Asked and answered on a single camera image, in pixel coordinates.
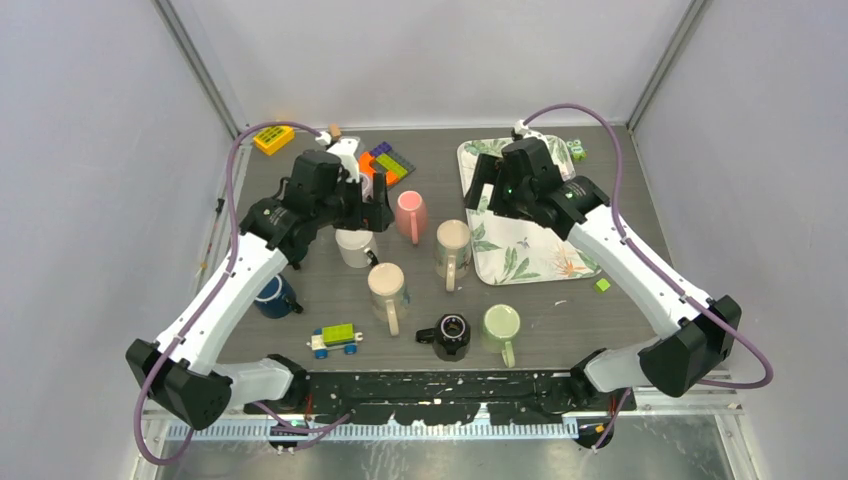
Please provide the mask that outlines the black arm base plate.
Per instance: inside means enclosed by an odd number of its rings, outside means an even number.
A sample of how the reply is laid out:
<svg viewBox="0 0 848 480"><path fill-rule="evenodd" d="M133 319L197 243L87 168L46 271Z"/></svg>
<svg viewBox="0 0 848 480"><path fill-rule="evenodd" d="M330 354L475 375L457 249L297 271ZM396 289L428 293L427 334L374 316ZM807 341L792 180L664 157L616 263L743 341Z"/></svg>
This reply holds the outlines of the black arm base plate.
<svg viewBox="0 0 848 480"><path fill-rule="evenodd" d="M346 416L351 424L404 426L465 425L482 411L497 426L554 424L570 412L603 417L616 407L636 408L623 390L592 393L553 370L314 371L297 375L282 399L264 404L320 423Z"/></svg>

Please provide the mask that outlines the light green mug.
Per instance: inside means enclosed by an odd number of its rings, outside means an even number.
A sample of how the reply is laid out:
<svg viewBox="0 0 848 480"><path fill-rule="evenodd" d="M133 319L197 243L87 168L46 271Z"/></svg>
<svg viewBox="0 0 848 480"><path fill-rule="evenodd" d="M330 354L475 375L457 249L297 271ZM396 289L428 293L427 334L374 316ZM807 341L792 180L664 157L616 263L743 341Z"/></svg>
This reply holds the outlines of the light green mug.
<svg viewBox="0 0 848 480"><path fill-rule="evenodd" d="M507 368L516 366L514 340L521 327L519 313L506 304L491 306L481 322L481 341L486 351L499 354Z"/></svg>

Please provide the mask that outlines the beige floral mug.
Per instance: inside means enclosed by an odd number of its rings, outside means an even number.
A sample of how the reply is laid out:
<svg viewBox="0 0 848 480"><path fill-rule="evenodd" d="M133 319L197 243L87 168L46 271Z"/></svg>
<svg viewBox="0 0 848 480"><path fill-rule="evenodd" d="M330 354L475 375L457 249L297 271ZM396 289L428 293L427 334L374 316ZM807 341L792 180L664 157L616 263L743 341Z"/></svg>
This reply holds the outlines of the beige floral mug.
<svg viewBox="0 0 848 480"><path fill-rule="evenodd" d="M444 221L436 230L435 271L442 278L447 292L454 292L457 281L471 269L471 240L471 230L461 220Z"/></svg>

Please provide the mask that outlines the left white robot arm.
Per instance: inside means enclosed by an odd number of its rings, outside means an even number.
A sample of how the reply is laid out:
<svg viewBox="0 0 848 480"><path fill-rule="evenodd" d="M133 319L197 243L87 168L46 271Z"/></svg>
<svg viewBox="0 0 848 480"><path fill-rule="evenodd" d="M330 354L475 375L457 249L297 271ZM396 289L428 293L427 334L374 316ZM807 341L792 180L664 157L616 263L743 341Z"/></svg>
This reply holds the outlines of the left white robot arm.
<svg viewBox="0 0 848 480"><path fill-rule="evenodd" d="M282 195L250 207L223 264L186 310L155 341L137 339L128 348L144 398L194 430L257 401L298 412L307 398L302 367L279 354L225 365L219 354L260 291L305 258L320 229L383 232L393 220L384 174L373 175L372 195L363 198L358 175L346 171L340 155L303 152Z"/></svg>

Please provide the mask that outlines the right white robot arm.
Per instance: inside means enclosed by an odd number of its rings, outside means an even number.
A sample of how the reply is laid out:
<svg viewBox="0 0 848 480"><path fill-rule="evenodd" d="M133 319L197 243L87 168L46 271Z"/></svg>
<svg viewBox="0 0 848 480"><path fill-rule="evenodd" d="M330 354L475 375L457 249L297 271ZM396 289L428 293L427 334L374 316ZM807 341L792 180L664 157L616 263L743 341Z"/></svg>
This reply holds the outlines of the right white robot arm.
<svg viewBox="0 0 848 480"><path fill-rule="evenodd" d="M686 281L625 224L614 222L609 197L589 178L563 179L545 142L528 137L500 156L478 156L465 204L478 207L486 186L495 215L553 231L597 262L649 321L653 339L601 349L573 367L574 403L596 410L611 391L653 386L680 397L729 355L732 337L712 321L738 326L741 307L714 299Z"/></svg>

